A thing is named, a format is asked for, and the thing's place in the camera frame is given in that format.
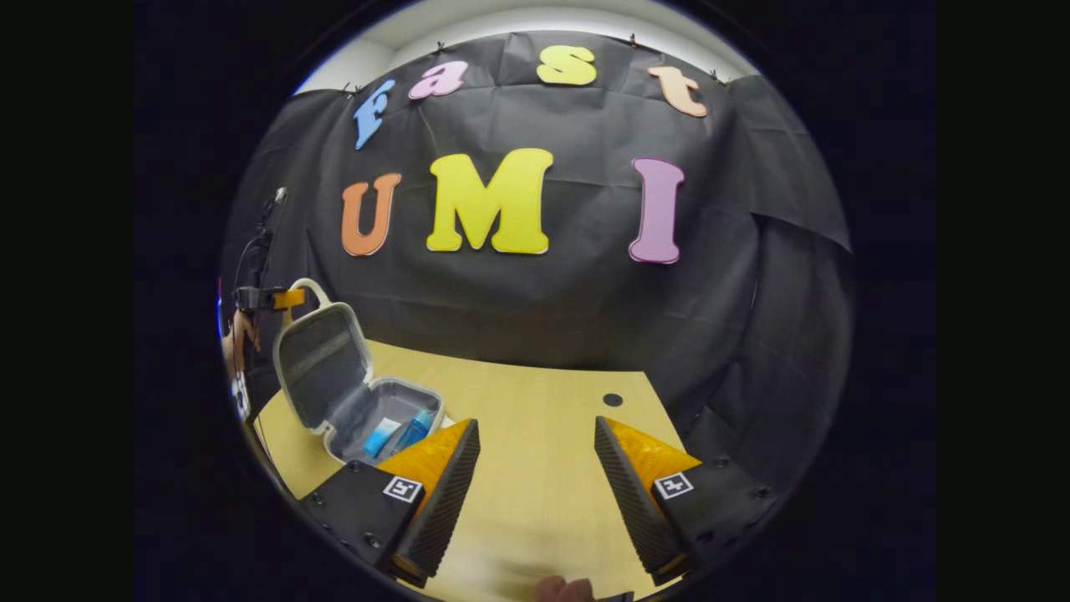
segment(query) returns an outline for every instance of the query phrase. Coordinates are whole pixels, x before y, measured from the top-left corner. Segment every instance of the pink letter i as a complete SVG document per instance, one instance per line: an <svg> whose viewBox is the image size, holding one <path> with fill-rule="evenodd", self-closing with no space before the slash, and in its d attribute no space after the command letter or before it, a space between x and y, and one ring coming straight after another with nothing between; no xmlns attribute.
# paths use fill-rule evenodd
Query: pink letter i
<svg viewBox="0 0 1070 602"><path fill-rule="evenodd" d="M639 221L639 237L628 246L636 261L674 263L679 248L673 242L676 221L676 186L684 181L684 171L660 158L640 157L631 166L643 176L643 214Z"/></svg>

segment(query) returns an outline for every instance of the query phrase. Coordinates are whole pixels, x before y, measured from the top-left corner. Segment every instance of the letter m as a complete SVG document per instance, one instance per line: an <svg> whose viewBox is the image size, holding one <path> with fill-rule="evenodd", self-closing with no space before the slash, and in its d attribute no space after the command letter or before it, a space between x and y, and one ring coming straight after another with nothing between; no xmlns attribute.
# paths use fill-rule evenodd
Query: letter m
<svg viewBox="0 0 1070 602"><path fill-rule="evenodd" d="M473 248L482 248L494 216L502 213L490 244L502 252L546 252L550 241L542 233L542 173L553 155L542 149L517 149L505 155L486 187L467 154L450 154L431 164L439 180L434 200L434 231L427 236L431 250L457 250L454 213L461 219Z"/></svg>

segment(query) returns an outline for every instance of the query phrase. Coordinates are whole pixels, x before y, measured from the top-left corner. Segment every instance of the person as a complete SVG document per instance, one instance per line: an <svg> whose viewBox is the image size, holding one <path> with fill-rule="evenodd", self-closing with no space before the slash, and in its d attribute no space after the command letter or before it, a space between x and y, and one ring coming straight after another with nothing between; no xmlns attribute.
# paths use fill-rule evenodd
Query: person
<svg viewBox="0 0 1070 602"><path fill-rule="evenodd" d="M534 602L594 602L591 580L565 582L561 575L542 577L535 584Z"/></svg>
<svg viewBox="0 0 1070 602"><path fill-rule="evenodd" d="M240 310L234 310L234 318L230 327L230 335L224 335L220 340L223 345L223 360L227 365L227 380L234 381L238 372L245 371L245 354L242 350L245 340L253 341L253 346L260 351L260 330L253 324L248 317Z"/></svg>

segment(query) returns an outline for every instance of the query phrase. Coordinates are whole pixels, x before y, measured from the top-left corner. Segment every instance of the foam letter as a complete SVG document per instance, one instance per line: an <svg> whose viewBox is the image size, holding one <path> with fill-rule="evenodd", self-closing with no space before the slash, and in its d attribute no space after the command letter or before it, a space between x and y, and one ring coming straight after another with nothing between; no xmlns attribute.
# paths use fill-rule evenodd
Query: foam letter
<svg viewBox="0 0 1070 602"><path fill-rule="evenodd" d="M457 250L454 213L473 248L483 247L494 216L502 212L490 244L502 252L546 252L550 240L542 233L542 173L553 155L542 149L517 149L505 155L486 187L467 154L450 154L431 164L439 179L434 199L434 231L427 236L431 250Z"/></svg>
<svg viewBox="0 0 1070 602"><path fill-rule="evenodd" d="M377 115L386 110L386 92L393 87L393 79L384 81L353 113L353 119L356 120L356 150L361 150L364 142L367 142L376 129L379 129L379 126L383 124L383 120Z"/></svg>
<svg viewBox="0 0 1070 602"><path fill-rule="evenodd" d="M594 52L581 46L550 46L539 52L538 59L546 64L538 65L535 73L547 83L583 86L598 75L591 64Z"/></svg>
<svg viewBox="0 0 1070 602"><path fill-rule="evenodd" d="M464 61L452 61L432 66L424 73L424 79L409 90L409 97L415 101L429 94L445 96L464 83L461 81L461 76L467 70L468 63Z"/></svg>
<svg viewBox="0 0 1070 602"><path fill-rule="evenodd" d="M684 74L674 66L652 66L646 73L661 80L661 93L673 108L692 117L706 115L706 107L692 101L691 93L687 91L688 88L699 89L693 79L684 77Z"/></svg>
<svg viewBox="0 0 1070 602"><path fill-rule="evenodd" d="M674 263L679 259L679 248L672 240L676 186L684 181L684 171L660 158L637 158L631 166L643 176L643 214L639 237L628 246L628 254L636 261Z"/></svg>
<svg viewBox="0 0 1070 602"><path fill-rule="evenodd" d="M368 191L367 182L357 182L341 192L345 201L341 210L341 245L346 252L361 257L379 250L386 240L391 227L391 205L394 203L394 186L401 181L400 173L386 173L376 177L376 223L371 231L362 234L358 222L361 219L361 199Z"/></svg>

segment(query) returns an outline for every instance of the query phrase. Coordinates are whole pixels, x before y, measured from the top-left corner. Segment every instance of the table surface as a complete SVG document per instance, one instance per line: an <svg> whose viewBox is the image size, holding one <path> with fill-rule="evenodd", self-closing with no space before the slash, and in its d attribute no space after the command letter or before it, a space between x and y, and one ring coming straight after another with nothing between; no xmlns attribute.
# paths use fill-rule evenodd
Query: table surface
<svg viewBox="0 0 1070 602"><path fill-rule="evenodd" d="M479 420L482 451L449 547L423 591L447 601L532 600L536 581L587 577L595 598L655 590L625 530L594 451L606 416L683 449L641 372L533 369L461 360L373 341L377 376L442 395L455 421ZM610 407L607 393L624 403ZM256 427L275 467L301 498L341 468L279 391Z"/></svg>

